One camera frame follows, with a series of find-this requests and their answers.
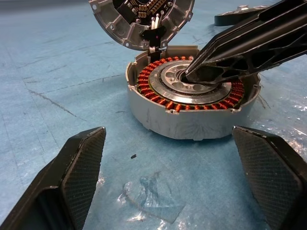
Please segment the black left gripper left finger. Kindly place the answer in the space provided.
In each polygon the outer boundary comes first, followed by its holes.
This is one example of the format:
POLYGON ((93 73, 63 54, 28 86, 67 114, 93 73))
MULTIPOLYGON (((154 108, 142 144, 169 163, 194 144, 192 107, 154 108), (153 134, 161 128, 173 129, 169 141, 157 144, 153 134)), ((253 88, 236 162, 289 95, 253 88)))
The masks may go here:
POLYGON ((98 181, 106 129, 70 137, 29 184, 0 230, 82 230, 98 181))

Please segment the grey round housing lid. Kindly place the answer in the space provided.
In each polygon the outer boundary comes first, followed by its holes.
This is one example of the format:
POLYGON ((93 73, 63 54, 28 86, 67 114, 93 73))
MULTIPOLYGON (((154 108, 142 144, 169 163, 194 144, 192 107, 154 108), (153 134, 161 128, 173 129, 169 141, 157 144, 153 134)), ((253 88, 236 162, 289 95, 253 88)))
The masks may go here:
POLYGON ((195 0, 89 0, 104 31, 133 50, 154 52, 191 20, 195 0))

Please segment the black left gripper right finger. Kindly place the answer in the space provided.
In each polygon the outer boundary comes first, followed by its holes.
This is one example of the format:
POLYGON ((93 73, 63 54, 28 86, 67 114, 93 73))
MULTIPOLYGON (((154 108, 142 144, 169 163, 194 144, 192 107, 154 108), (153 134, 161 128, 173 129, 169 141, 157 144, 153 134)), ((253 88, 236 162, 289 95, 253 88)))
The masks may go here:
POLYGON ((232 135, 271 230, 307 230, 307 162, 278 135, 242 126, 232 135))

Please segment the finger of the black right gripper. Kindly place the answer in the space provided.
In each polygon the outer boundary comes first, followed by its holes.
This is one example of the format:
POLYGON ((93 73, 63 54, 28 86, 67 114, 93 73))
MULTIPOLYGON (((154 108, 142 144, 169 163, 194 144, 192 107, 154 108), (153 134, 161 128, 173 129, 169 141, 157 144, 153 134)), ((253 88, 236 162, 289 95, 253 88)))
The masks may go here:
POLYGON ((307 54, 307 30, 270 35, 268 40, 259 36, 240 39, 237 45, 224 43, 226 50, 218 55, 202 49, 186 69, 187 80, 200 84, 230 82, 307 54))
POLYGON ((307 0, 281 0, 217 34, 203 49, 218 55, 226 50, 224 43, 237 45, 240 39, 259 36, 268 40, 272 32, 281 36, 293 30, 307 30, 307 0))

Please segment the grey round motor housing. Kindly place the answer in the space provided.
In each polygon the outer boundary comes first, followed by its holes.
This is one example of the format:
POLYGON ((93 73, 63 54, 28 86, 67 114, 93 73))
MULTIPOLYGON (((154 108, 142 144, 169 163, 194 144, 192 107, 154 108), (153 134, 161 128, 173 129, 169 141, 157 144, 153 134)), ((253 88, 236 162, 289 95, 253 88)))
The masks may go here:
POLYGON ((147 129, 173 139, 215 139, 246 126, 260 92, 260 77, 202 85, 184 82, 197 46, 169 46, 157 61, 147 52, 128 64, 130 108, 147 129))

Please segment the black spoked rotor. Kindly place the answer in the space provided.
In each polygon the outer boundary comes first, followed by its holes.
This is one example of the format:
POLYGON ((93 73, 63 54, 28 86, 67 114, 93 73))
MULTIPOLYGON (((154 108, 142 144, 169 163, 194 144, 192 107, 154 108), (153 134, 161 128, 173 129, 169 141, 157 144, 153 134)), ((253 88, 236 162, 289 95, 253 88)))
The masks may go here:
POLYGON ((234 11, 224 12, 214 17, 215 26, 231 26, 241 21, 260 13, 267 9, 269 6, 256 6, 249 7, 248 5, 238 6, 234 11))

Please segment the clear plastic tape piece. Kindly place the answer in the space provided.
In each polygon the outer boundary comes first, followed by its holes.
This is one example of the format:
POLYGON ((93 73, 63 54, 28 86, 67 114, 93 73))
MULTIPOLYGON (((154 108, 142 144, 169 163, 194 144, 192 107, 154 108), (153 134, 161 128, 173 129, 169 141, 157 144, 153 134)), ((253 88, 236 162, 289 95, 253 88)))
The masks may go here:
POLYGON ((169 223, 175 222, 186 205, 177 182, 163 171, 126 182, 122 193, 140 211, 169 223))

